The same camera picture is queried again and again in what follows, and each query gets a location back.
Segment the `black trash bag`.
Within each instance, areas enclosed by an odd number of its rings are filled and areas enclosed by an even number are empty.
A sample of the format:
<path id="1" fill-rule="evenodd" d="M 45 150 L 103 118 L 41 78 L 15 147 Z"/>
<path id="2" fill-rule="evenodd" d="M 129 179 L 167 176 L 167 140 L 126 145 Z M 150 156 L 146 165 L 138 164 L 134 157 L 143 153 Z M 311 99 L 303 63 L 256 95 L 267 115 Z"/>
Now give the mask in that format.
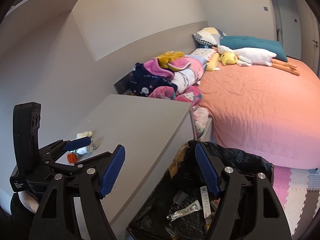
<path id="1" fill-rule="evenodd" d="M 130 222 L 127 230 L 133 239 L 204 239 L 206 228 L 203 211 L 193 212 L 173 222 L 167 216 L 193 202 L 201 201 L 200 188 L 206 183 L 195 158 L 197 142 L 191 140 L 177 172 L 165 172 L 143 207 Z M 224 148 L 212 142 L 204 143 L 210 155 L 224 165 L 245 175 L 263 172 L 273 180 L 274 165 L 264 158 L 235 148 Z"/>

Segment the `red bottle cap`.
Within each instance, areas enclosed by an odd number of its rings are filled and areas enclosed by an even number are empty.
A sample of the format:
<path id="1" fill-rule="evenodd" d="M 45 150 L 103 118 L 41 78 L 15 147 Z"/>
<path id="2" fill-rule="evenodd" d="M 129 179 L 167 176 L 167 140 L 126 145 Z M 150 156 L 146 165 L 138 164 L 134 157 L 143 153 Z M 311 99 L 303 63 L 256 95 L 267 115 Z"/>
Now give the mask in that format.
<path id="1" fill-rule="evenodd" d="M 67 161 L 69 164 L 76 164 L 78 162 L 78 158 L 76 153 L 71 152 L 67 154 Z"/>

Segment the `small white bottle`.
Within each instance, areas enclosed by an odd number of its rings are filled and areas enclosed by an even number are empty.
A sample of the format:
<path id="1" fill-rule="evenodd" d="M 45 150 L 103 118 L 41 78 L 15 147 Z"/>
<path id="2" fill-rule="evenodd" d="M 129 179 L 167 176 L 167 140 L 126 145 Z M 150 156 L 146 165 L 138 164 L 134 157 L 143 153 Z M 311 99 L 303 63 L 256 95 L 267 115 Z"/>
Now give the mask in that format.
<path id="1" fill-rule="evenodd" d="M 75 153 L 78 155 L 84 155 L 87 153 L 92 153 L 94 150 L 96 150 L 99 147 L 99 142 L 95 142 L 94 139 L 91 139 L 91 143 L 88 146 L 79 148 L 75 150 Z"/>

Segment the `pink white floor mat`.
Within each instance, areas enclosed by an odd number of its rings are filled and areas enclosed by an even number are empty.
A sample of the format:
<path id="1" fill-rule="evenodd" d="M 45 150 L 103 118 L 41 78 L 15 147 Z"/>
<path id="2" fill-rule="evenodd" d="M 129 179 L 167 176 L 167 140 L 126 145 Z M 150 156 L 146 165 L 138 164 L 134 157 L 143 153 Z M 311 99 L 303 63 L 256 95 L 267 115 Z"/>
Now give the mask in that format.
<path id="1" fill-rule="evenodd" d="M 299 237 L 319 210 L 319 169 L 275 166 L 273 188 L 285 212 L 291 236 Z"/>

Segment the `navy patterned blanket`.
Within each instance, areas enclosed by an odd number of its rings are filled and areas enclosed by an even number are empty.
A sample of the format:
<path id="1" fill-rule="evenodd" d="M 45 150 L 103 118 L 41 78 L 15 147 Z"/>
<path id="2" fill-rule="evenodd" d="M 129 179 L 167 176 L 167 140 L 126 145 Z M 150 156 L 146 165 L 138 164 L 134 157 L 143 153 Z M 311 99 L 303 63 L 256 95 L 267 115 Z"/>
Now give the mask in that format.
<path id="1" fill-rule="evenodd" d="M 168 86 L 177 91 L 177 86 L 162 76 L 151 74 L 142 63 L 136 63 L 132 70 L 130 92 L 136 96 L 148 97 L 156 88 Z"/>

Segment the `mustard yellow cloth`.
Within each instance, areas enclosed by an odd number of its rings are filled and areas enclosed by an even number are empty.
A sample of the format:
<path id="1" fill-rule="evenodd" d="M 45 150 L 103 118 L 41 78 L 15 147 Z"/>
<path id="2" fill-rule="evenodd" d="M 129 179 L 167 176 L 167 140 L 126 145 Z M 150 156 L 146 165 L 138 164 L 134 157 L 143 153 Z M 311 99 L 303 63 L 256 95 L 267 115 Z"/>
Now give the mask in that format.
<path id="1" fill-rule="evenodd" d="M 162 69 L 170 69 L 172 71 L 178 71 L 177 67 L 172 67 L 171 64 L 174 60 L 184 57 L 184 53 L 181 51 L 167 51 L 161 55 L 158 55 L 156 59 L 159 62 L 159 66 Z"/>

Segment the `pink kitty blanket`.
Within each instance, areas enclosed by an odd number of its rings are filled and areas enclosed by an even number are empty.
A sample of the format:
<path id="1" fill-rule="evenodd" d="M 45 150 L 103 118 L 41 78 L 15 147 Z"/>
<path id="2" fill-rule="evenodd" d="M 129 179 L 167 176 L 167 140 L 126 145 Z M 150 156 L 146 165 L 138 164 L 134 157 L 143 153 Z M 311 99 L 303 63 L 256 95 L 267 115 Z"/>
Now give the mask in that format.
<path id="1" fill-rule="evenodd" d="M 199 103 L 202 99 L 202 93 L 196 86 L 190 86 L 182 94 L 178 94 L 172 87 L 162 86 L 156 88 L 150 95 L 149 98 L 165 99 L 172 101 L 188 102 L 192 106 Z"/>

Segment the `pink fleece blanket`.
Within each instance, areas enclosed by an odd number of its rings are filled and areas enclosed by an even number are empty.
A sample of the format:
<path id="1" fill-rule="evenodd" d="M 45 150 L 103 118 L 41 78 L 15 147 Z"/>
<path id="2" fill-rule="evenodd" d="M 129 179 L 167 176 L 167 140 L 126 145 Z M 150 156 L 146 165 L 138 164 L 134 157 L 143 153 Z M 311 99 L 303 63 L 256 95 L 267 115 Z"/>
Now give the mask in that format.
<path id="1" fill-rule="evenodd" d="M 189 62 L 189 65 L 180 71 L 172 72 L 170 70 L 162 69 L 159 66 L 157 58 L 153 58 L 143 64 L 144 68 L 152 75 L 161 76 L 169 80 L 177 86 L 177 94 L 182 94 L 190 86 L 196 84 L 204 75 L 204 66 L 194 57 L 184 57 Z"/>

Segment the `yellow duck plush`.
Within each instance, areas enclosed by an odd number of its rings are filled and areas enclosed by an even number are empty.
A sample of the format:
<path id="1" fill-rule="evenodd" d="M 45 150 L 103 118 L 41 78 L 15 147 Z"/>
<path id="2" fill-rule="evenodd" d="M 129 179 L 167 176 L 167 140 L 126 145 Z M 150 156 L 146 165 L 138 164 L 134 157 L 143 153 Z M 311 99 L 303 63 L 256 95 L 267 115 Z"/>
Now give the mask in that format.
<path id="1" fill-rule="evenodd" d="M 233 52 L 225 52 L 220 55 L 219 61 L 225 66 L 227 64 L 237 64 L 238 57 Z"/>

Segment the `teal pillow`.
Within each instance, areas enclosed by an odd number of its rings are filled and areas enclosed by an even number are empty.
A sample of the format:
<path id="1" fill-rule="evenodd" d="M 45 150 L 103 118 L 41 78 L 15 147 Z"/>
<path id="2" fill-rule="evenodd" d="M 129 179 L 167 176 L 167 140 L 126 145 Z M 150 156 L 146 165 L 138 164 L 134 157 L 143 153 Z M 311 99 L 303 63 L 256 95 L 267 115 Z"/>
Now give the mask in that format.
<path id="1" fill-rule="evenodd" d="M 233 50 L 241 48 L 266 49 L 276 54 L 275 59 L 288 62 L 285 51 L 278 41 L 253 36 L 224 36 L 220 38 L 220 44 Z"/>

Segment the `checkered pillow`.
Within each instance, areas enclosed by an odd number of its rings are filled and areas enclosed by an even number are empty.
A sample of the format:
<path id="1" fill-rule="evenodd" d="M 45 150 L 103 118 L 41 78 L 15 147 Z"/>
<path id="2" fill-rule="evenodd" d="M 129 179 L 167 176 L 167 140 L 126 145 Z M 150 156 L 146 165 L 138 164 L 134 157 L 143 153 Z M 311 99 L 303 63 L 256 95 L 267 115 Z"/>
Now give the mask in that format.
<path id="1" fill-rule="evenodd" d="M 192 34 L 192 37 L 198 44 L 214 47 L 219 46 L 220 40 L 225 36 L 226 34 L 223 31 L 214 27 L 206 27 Z"/>

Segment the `grey wardrobe door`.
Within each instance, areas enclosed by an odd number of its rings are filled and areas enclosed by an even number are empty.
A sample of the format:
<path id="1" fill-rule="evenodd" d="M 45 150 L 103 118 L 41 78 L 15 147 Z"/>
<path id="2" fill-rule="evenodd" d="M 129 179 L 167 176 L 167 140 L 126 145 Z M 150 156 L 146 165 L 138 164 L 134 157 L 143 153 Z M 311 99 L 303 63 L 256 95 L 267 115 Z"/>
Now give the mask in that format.
<path id="1" fill-rule="evenodd" d="M 319 76 L 319 23 L 305 0 L 271 0 L 277 41 Z"/>

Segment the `black wall socket panel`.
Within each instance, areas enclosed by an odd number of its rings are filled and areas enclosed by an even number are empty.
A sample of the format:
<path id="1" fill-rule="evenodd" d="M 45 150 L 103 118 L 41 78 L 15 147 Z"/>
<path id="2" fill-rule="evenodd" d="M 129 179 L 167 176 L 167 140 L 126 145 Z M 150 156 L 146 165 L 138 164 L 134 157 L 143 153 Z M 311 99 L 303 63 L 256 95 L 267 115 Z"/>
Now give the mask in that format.
<path id="1" fill-rule="evenodd" d="M 129 95 L 130 92 L 130 82 L 131 82 L 132 72 L 122 77 L 119 81 L 114 84 L 114 88 L 118 94 Z"/>

